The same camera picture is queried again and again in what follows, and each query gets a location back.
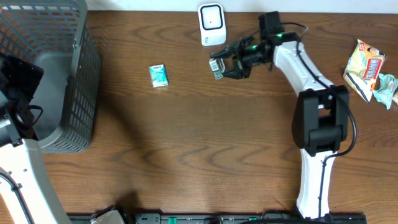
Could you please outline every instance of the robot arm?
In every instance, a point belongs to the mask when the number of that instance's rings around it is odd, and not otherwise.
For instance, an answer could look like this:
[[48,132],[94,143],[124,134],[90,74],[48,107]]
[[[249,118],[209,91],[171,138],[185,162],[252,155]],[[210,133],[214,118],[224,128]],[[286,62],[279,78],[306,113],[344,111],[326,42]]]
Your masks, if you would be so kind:
[[[250,45],[253,37],[246,37],[212,54],[211,58],[232,57],[234,68],[223,75],[235,79],[249,77],[252,66],[268,62],[271,68],[274,64],[282,70],[298,97],[292,124],[294,141],[302,156],[301,187],[296,206],[303,218],[322,218],[330,212],[328,189],[335,158],[327,160],[325,167],[323,161],[326,156],[336,154],[340,142],[346,139],[348,115],[341,100],[348,105],[348,91],[344,86],[334,86],[319,72],[305,53],[298,35],[284,32],[278,12],[260,16],[259,33],[260,44]],[[301,59],[325,85],[314,78]],[[330,114],[319,116],[318,110],[322,108],[330,110]]]
[[44,71],[13,56],[0,69],[0,193],[15,223],[71,223],[33,130],[31,99]]

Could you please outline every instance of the white plug-in device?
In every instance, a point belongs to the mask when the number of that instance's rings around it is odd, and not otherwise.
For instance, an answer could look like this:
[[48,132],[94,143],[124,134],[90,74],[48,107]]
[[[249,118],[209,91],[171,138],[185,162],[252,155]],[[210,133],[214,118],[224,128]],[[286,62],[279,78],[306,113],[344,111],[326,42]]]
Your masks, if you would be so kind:
[[212,46],[225,43],[226,26],[224,9],[218,3],[209,3],[199,6],[199,24],[201,44]]

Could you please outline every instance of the gray basket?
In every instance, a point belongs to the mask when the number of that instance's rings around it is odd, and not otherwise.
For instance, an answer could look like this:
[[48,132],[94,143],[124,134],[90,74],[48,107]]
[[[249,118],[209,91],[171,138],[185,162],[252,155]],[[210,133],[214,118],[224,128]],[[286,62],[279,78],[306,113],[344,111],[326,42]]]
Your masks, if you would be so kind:
[[0,0],[0,52],[44,69],[31,102],[44,109],[34,126],[43,152],[90,143],[101,62],[86,13],[84,0]]

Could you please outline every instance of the snack bag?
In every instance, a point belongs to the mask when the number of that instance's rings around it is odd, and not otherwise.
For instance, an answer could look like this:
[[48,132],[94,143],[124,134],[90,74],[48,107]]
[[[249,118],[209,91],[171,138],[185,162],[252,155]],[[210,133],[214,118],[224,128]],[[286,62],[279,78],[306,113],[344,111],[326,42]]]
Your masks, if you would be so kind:
[[381,51],[358,39],[358,45],[348,60],[343,78],[368,103],[385,59]]

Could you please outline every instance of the black cable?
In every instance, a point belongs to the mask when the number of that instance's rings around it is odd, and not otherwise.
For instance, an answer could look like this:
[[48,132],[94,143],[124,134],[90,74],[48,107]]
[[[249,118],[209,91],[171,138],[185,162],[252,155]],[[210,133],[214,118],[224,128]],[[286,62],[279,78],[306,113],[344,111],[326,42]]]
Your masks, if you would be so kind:
[[297,224],[325,224],[325,222],[312,220],[281,220],[276,218],[267,218],[263,220],[252,220],[240,224],[273,224],[273,223],[297,223]]
[[29,209],[27,208],[27,205],[25,204],[25,201],[22,198],[21,191],[19,190],[19,187],[16,186],[14,184],[14,182],[11,180],[11,178],[9,178],[6,174],[3,174],[2,172],[0,172],[0,177],[3,178],[11,186],[11,190],[17,196],[17,199],[19,201],[19,204],[21,205],[22,211],[25,214],[28,224],[34,224],[33,219],[29,213]]
[[257,34],[259,31],[260,31],[260,30],[254,31],[254,32],[250,35],[250,37],[254,36],[254,35]]
[[32,126],[36,124],[36,122],[39,120],[39,118],[43,114],[43,108],[41,106],[37,105],[29,105],[29,109],[34,109],[34,110],[40,110],[40,114],[37,116],[36,120],[32,123]]
[[338,156],[344,156],[347,155],[349,152],[351,152],[351,150],[353,150],[355,143],[356,143],[356,137],[357,137],[357,129],[356,129],[356,123],[354,120],[354,116],[351,112],[351,110],[348,108],[348,105],[346,104],[346,102],[341,99],[334,90],[332,90],[328,85],[326,85],[325,83],[323,83],[321,80],[319,80],[319,77],[316,76],[311,69],[308,67],[308,65],[304,62],[304,59],[301,57],[301,53],[299,50],[299,44],[301,43],[303,36],[308,32],[308,27],[296,22],[284,22],[282,24],[290,24],[290,25],[296,25],[299,27],[303,27],[305,28],[303,34],[299,37],[298,41],[297,41],[297,45],[296,45],[296,52],[298,55],[298,58],[300,59],[300,61],[303,63],[304,67],[308,70],[308,72],[311,74],[311,76],[319,83],[321,84],[323,87],[325,87],[327,90],[329,90],[330,94],[335,97],[343,106],[343,108],[347,111],[348,117],[351,120],[351,124],[353,126],[353,140],[351,142],[351,145],[348,147],[347,150],[345,150],[344,152],[338,152],[336,154],[332,154],[329,156],[326,156],[322,162],[322,176],[321,176],[321,184],[320,184],[320,193],[319,193],[319,205],[318,205],[318,217],[321,217],[321,201],[322,201],[322,192],[323,192],[323,179],[325,178],[325,167],[326,167],[326,162],[328,159],[333,158],[333,157],[338,157]]
[[264,219],[264,216],[270,212],[277,212],[281,218],[284,218],[284,216],[281,214],[280,211],[276,210],[276,209],[268,209],[266,210],[262,215],[261,215],[261,219]]

